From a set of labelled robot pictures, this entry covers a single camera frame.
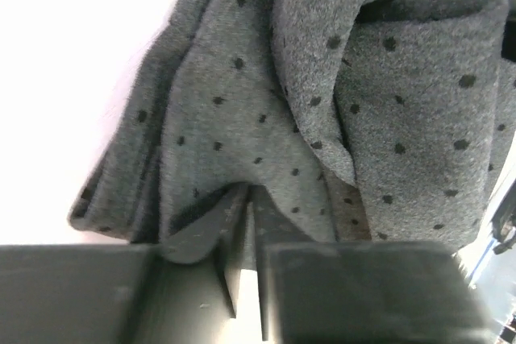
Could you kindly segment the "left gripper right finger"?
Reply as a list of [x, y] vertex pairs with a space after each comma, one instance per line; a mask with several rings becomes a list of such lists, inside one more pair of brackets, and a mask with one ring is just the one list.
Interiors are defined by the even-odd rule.
[[261, 334], [271, 343], [487, 343], [489, 320], [433, 242], [315, 242], [252, 190]]

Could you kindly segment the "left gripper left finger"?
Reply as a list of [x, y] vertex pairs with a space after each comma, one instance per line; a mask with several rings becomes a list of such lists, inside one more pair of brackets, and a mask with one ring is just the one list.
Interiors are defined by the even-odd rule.
[[2, 342], [221, 342], [236, 315], [247, 196], [232, 187], [164, 247], [2, 247]]

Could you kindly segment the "dark grey dotted skirt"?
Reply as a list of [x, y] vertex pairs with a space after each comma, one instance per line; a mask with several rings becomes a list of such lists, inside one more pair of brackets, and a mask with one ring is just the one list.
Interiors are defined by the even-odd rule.
[[163, 243], [239, 183], [280, 228], [476, 239], [515, 128], [507, 0], [177, 0], [71, 226]]

